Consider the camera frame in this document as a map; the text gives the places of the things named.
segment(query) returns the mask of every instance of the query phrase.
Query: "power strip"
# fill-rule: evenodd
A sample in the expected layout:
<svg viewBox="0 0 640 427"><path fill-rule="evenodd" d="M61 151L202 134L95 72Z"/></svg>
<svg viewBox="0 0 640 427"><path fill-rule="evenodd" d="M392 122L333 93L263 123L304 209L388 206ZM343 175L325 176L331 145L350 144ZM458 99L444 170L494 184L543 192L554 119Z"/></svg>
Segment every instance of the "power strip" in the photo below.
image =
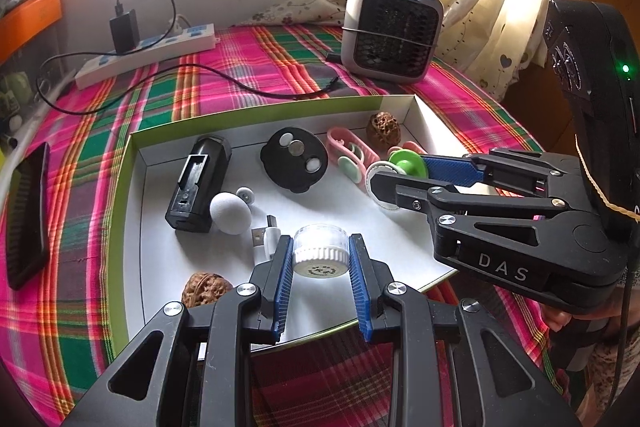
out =
<svg viewBox="0 0 640 427"><path fill-rule="evenodd" d="M160 35L143 40L137 49L148 46L157 41L159 37ZM137 70L155 62L212 50L216 47L216 43L213 24L187 28L180 35L167 37L155 46L140 53L123 55L122 57L102 55L88 60L82 69L76 73L76 86L78 86L78 89L84 89L112 76L126 73L126 71Z"/></svg>

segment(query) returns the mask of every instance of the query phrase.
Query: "green bottle cap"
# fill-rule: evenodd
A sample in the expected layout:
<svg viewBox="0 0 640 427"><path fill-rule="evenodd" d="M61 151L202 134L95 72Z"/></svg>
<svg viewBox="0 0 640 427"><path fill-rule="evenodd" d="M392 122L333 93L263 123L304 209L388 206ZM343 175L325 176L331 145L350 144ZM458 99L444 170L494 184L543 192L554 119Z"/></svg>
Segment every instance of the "green bottle cap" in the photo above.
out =
<svg viewBox="0 0 640 427"><path fill-rule="evenodd" d="M422 157L409 149L401 149L389 156L389 161L401 168L408 176L427 178L429 172Z"/></svg>

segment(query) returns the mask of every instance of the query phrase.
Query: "fan grille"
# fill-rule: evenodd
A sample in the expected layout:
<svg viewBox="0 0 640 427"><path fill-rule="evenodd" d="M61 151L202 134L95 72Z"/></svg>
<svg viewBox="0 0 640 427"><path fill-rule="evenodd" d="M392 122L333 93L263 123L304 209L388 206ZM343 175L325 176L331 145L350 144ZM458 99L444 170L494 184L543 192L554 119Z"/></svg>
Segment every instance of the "fan grille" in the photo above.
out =
<svg viewBox="0 0 640 427"><path fill-rule="evenodd" d="M438 12L427 4L410 0L363 0L358 29L384 36L358 33L354 59L367 70L412 78L421 76L431 52L428 46L434 45L439 24Z"/></svg>

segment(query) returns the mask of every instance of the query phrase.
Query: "black battery charger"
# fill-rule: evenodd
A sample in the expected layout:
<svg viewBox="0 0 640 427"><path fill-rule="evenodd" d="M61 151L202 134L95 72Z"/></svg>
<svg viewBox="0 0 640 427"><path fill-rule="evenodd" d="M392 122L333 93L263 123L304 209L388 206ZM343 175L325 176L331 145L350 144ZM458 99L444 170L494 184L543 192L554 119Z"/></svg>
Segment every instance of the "black battery charger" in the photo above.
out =
<svg viewBox="0 0 640 427"><path fill-rule="evenodd" d="M196 140L164 215L172 228L209 232L212 225L209 205L222 190L230 159L231 146L226 139L202 136Z"/></svg>

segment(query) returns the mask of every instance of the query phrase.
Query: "black phone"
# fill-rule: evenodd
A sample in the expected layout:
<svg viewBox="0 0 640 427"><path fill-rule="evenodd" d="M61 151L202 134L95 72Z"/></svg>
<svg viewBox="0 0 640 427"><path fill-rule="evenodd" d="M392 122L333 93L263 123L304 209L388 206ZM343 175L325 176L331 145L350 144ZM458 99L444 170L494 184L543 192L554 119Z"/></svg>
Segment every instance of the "black phone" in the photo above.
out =
<svg viewBox="0 0 640 427"><path fill-rule="evenodd" d="M43 142L14 169L7 200L6 272L9 287L20 289L49 262L47 167Z"/></svg>

